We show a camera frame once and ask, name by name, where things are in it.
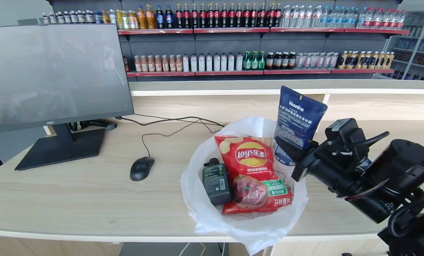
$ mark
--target red chip bag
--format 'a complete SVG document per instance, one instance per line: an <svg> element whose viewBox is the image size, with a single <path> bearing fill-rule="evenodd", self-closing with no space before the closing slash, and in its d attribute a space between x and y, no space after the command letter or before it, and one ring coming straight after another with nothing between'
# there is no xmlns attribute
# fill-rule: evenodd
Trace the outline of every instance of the red chip bag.
<svg viewBox="0 0 424 256"><path fill-rule="evenodd" d="M223 206L223 214L276 211L291 204L293 194L272 167L272 138L216 135L215 141L233 184L233 201Z"/></svg>

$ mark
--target vaseline logo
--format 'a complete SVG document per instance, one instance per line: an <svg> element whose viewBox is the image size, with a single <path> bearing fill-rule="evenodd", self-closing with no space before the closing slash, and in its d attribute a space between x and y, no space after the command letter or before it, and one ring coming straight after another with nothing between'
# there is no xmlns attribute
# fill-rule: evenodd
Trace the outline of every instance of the vaseline logo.
<svg viewBox="0 0 424 256"><path fill-rule="evenodd" d="M297 110L300 110L303 112L303 108L299 105L294 104L292 101L290 101L290 106L296 108Z"/></svg>

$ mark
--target computer mouse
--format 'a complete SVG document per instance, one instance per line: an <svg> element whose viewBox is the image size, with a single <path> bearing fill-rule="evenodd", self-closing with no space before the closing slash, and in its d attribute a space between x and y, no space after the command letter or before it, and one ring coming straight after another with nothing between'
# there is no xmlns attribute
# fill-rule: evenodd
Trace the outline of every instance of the computer mouse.
<svg viewBox="0 0 424 256"><path fill-rule="evenodd" d="M129 178L133 181L140 181L149 176L150 169L154 165L155 159L152 157L141 157L136 160L129 171Z"/></svg>

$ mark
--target red shelf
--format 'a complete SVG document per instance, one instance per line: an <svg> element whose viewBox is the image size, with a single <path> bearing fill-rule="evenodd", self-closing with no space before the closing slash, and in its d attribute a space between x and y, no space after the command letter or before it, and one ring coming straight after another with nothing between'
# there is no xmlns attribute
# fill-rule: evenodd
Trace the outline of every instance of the red shelf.
<svg viewBox="0 0 424 256"><path fill-rule="evenodd" d="M281 74L330 74L330 69L264 70L265 75Z"/></svg>
<svg viewBox="0 0 424 256"><path fill-rule="evenodd" d="M262 70L196 72L196 76L262 75Z"/></svg>
<svg viewBox="0 0 424 256"><path fill-rule="evenodd" d="M265 33L269 32L268 27L236 27L236 28L195 28L195 34L204 34L204 33Z"/></svg>
<svg viewBox="0 0 424 256"><path fill-rule="evenodd" d="M193 29L135 29L119 30L119 34L192 34Z"/></svg>
<svg viewBox="0 0 424 256"><path fill-rule="evenodd" d="M408 30L345 28L348 33L410 34Z"/></svg>
<svg viewBox="0 0 424 256"><path fill-rule="evenodd" d="M356 73L394 73L393 69L333 69L333 74Z"/></svg>
<svg viewBox="0 0 424 256"><path fill-rule="evenodd" d="M283 28L273 27L271 32L344 32L343 28Z"/></svg>
<svg viewBox="0 0 424 256"><path fill-rule="evenodd" d="M194 76L194 72L128 72L128 77L139 76Z"/></svg>

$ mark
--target white plastic bag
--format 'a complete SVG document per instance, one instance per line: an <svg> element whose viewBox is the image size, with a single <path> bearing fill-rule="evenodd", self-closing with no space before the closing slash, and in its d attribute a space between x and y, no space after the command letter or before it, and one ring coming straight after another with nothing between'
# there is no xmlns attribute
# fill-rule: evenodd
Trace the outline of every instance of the white plastic bag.
<svg viewBox="0 0 424 256"><path fill-rule="evenodd" d="M237 137L273 137L276 122L262 117L247 117L230 123L217 134ZM276 175L294 193L293 203L273 213L221 214L222 206L213 206L201 181L203 164L211 158L222 162L214 137L202 143L194 152L181 177L182 195L188 213L196 221L195 233L220 232L243 243L250 255L278 243L299 219L308 201L305 179L291 178L293 167L275 160Z"/></svg>

